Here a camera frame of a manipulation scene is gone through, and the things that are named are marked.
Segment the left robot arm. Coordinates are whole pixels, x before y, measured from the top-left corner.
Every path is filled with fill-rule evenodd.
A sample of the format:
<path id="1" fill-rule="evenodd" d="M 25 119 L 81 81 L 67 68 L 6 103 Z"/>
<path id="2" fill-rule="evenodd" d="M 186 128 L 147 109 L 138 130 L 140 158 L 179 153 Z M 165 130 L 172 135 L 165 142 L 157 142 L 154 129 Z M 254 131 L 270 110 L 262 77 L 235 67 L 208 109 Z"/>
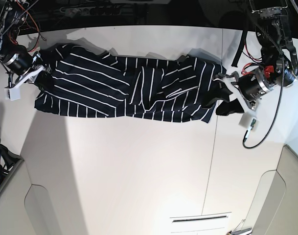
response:
<path id="1" fill-rule="evenodd" d="M 209 109 L 216 101 L 222 101 L 216 112 L 219 116 L 254 111 L 259 99 L 275 86 L 289 87 L 298 79 L 298 57 L 289 25 L 287 1 L 239 0 L 237 4 L 247 16 L 231 65 L 237 67 L 242 54 L 251 62 L 243 67 L 241 74 L 220 72 L 213 77 L 218 85 L 205 94 L 202 106 Z M 261 45 L 260 58 L 254 58 L 248 51 L 250 25 L 255 27 Z"/>

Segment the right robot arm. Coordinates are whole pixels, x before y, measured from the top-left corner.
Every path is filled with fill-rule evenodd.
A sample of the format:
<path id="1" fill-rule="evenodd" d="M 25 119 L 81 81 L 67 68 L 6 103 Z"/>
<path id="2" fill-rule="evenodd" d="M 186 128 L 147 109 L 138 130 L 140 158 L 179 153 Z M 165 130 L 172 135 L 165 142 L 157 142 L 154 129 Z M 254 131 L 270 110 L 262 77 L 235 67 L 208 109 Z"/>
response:
<path id="1" fill-rule="evenodd" d="M 10 98 L 19 93 L 25 83 L 34 84 L 40 90 L 51 90 L 53 81 L 49 78 L 51 67 L 43 61 L 38 50 L 41 38 L 40 26 L 29 13 L 36 0 L 0 0 L 0 64 L 8 75 L 5 91 Z M 37 37 L 32 48 L 26 48 L 17 41 L 21 27 L 34 24 Z"/>

